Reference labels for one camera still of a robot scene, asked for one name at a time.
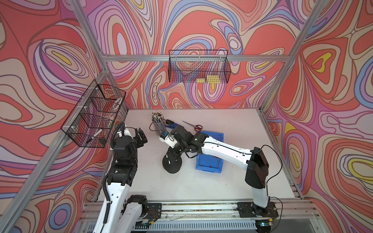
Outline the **blue plastic bin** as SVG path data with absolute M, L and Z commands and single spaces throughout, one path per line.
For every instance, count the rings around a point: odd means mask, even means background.
M 209 131 L 202 131 L 202 133 L 213 137 L 214 139 L 224 142 L 224 134 L 223 133 L 216 133 L 216 132 L 209 132 Z M 196 162 L 196 169 L 205 172 L 211 173 L 221 173 L 223 167 L 223 160 L 207 154 L 198 154 L 197 162 Z

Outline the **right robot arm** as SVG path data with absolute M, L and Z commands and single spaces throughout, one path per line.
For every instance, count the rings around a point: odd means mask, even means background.
M 220 158 L 246 171 L 244 180 L 253 192 L 252 214 L 264 217 L 270 213 L 271 197 L 268 194 L 268 182 L 280 172 L 268 177 L 270 165 L 262 147 L 254 147 L 252 150 L 238 148 L 218 141 L 203 132 L 193 135 L 180 125 L 170 133 L 168 131 L 161 133 L 159 140 L 169 146 L 162 160 L 163 168 L 168 173 L 175 174 L 180 170 L 182 154 L 185 154 L 189 159 L 195 158 L 199 154 Z

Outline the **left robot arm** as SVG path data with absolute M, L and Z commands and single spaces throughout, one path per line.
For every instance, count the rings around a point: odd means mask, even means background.
M 128 127 L 125 122 L 115 127 L 110 140 L 114 156 L 102 182 L 105 200 L 94 233 L 130 233 L 139 219 L 147 216 L 146 196 L 127 197 L 138 169 L 138 148 L 145 143 L 147 138 L 140 128 Z

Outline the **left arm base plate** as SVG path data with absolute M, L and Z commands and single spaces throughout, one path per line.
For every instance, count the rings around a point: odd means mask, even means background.
M 127 203 L 122 210 L 121 217 L 137 216 L 139 219 L 159 219 L 161 218 L 162 204 L 149 203 L 146 205 L 140 203 Z

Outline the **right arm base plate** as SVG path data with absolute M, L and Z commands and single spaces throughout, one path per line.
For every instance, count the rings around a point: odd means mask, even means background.
M 237 211 L 241 218 L 273 218 L 279 217 L 274 202 L 269 202 L 266 208 L 256 206 L 253 202 L 238 202 Z

